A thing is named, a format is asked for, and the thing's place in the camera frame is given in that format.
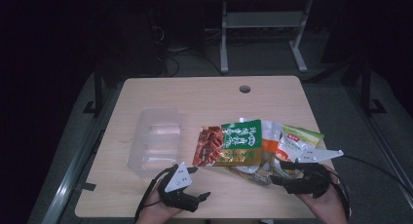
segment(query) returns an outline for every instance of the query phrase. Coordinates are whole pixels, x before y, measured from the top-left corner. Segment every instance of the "metal frame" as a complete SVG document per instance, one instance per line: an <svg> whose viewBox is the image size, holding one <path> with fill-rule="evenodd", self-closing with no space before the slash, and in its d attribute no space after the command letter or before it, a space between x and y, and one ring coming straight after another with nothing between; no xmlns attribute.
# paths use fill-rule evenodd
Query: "metal frame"
<svg viewBox="0 0 413 224"><path fill-rule="evenodd" d="M296 12L262 12L262 13L228 13L227 2L222 5L222 29L221 29L221 72L228 73L227 55L227 28L248 28L248 27L297 27L298 32L294 40L289 41L289 46L297 62L300 72L307 72L307 66L301 56L299 45L303 37L304 29L313 0L308 0L304 11Z"/></svg>

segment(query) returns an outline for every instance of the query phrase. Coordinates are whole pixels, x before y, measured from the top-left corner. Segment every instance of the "gray floor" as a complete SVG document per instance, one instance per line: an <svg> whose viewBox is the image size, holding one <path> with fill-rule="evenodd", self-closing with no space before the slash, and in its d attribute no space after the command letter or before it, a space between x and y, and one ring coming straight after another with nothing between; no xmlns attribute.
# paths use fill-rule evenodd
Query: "gray floor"
<svg viewBox="0 0 413 224"><path fill-rule="evenodd" d="M331 65L319 63L327 38L327 31L306 32L300 46L309 68L309 72L305 74L296 68L287 44L289 34L276 32L267 40L231 46L228 48L230 72L227 76L295 75L300 79L310 78ZM190 50L172 57L179 62L176 77L220 75L216 68L219 65L218 45L206 47L203 54ZM168 67L169 72L173 72L176 64L170 60ZM372 75L371 97L380 99L388 113L366 117L358 104L359 86L342 86L339 82L341 75L342 71L339 71L317 84L303 84L320 131L325 134L327 147L341 149L347 155L387 170L392 169L389 157L384 152L392 152L412 179L412 118L394 98L387 82L375 73ZM104 110L99 118L93 118L92 115L83 114L87 102L94 99L93 81L91 77L79 94L29 223L42 221L76 151L85 144L93 144L99 133L106 128L122 84L116 90L104 89ZM91 155L85 165L59 223L132 223L130 218L82 219L74 214L73 210L93 158L94 155ZM394 181L377 169L350 159L334 159L333 163L349 191L353 211L350 223L412 223L412 206ZM277 223L318 222L277 220Z"/></svg>

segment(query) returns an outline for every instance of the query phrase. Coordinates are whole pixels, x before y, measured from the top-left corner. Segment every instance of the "table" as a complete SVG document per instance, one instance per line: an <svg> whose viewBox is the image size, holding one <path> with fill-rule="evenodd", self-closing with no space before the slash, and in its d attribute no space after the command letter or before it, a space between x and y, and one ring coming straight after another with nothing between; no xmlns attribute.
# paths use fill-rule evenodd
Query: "table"
<svg viewBox="0 0 413 224"><path fill-rule="evenodd" d="M240 86L249 86L241 93ZM139 113L148 107L173 106L182 116L178 162L190 165L202 126L237 122L240 117L280 121L319 131L309 102L294 76L129 79L123 86L75 209L80 217L133 217L149 185L127 167ZM319 148L325 148L322 141ZM314 218L307 207L280 186L261 187L226 168L200 168L185 192L211 192L194 213L176 218Z"/></svg>

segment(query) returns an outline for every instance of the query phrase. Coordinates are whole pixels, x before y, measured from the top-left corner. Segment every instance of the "hand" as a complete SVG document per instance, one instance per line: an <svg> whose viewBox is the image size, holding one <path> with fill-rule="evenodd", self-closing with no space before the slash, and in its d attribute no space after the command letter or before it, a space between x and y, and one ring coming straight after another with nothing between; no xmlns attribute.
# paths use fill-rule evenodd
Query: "hand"
<svg viewBox="0 0 413 224"><path fill-rule="evenodd" d="M324 165L324 167L337 174L337 172ZM338 177L334 174L330 175L333 183L338 183ZM319 198L312 198L307 194L297 194L296 195L318 218L322 223L325 224L342 224L347 223L346 214L344 212L343 205L337 191L332 185L330 185L327 191Z"/></svg>
<svg viewBox="0 0 413 224"><path fill-rule="evenodd" d="M165 223L173 216L182 211L182 209L169 207L164 205L163 202L160 202L161 198L158 193L158 187L161 182L161 179L155 185L154 189L148 196L145 205L150 205L145 207L139 215L136 224L161 224Z"/></svg>

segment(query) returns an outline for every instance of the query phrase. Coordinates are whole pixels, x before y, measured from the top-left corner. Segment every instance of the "plastic food container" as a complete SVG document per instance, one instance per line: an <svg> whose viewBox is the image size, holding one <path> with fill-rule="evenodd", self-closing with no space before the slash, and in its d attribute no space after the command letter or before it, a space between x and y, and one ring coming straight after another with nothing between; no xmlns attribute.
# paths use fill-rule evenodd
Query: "plastic food container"
<svg viewBox="0 0 413 224"><path fill-rule="evenodd" d="M139 177L154 178L176 163L181 142L181 118L176 108L143 110L137 121L128 167Z"/></svg>

